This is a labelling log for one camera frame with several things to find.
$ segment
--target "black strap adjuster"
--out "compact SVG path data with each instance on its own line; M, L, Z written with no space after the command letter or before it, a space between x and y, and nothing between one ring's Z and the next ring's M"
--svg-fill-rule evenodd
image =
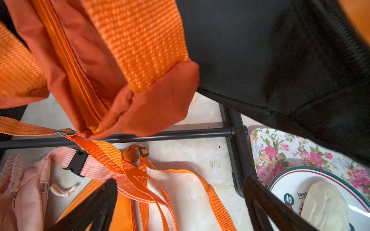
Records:
M68 167L65 170L71 170L74 174L81 176L82 168L86 162L87 156L89 154L87 152L76 151L75 155L73 156L71 162L69 163Z
M66 129L56 130L56 131L54 131L54 133L59 134L59 135L70 136L70 135L76 134L76 131L72 130L70 128L66 128Z
M141 146L141 147L139 147L139 148L138 148L140 155L141 155L142 157L147 157L147 156L149 156L149 152L148 152L147 154L143 154L142 149L146 149L146 147Z

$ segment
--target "marble surface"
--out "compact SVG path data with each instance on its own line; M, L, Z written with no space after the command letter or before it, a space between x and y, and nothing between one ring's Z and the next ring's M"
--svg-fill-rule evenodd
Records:
M256 127L264 127L248 117L242 116L242 119L249 130ZM73 128L66 114L52 95L46 100L30 104L21 121L55 129ZM169 130L218 128L222 127L221 121L218 103L196 93L186 119L169 128ZM150 160L157 168L183 168L195 171L201 175L214 187L230 214L236 229L253 230L245 201L237 195L234 189L225 138L167 140L140 144L149 149ZM130 145L132 143L115 144L119 149L127 148ZM52 149L7 150L0 161L0 168L4 166L9 156L17 154L25 155L26 167L29 167ZM154 170L148 170L148 174L168 194L181 230L221 230L209 205L207 194L195 176L190 174L162 173ZM56 183L64 188L69 188L76 183L80 183L80 186L69 198L61 198L51 193L49 194L45 228L56 222L60 214L90 180L89 178L78 177L69 170L64 170L53 164L50 184ZM153 185L149 184L148 187L157 192ZM160 214L155 205L149 206L149 214L150 230L162 230ZM138 221L139 230L141 230L138 214L136 220Z

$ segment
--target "strap loop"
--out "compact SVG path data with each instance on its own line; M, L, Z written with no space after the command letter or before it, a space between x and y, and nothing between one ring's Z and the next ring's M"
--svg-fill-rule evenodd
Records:
M140 155L141 155L142 157L147 157L147 156L149 156L149 151L147 150L147 148L146 148L146 147L141 146L141 147L139 147L139 148L138 148L138 150L139 150L139 153L140 153Z

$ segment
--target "black fabric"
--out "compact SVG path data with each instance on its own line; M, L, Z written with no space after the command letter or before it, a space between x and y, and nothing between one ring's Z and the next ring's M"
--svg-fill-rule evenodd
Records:
M199 93L370 166L370 52L335 1L176 2Z

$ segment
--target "orange zipper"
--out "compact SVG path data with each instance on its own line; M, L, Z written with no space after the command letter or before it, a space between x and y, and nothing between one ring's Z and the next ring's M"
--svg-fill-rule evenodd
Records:
M50 1L33 0L33 4L67 73L72 95L79 107L86 127L94 133L102 117L107 112L107 108L97 98L85 73L82 71Z

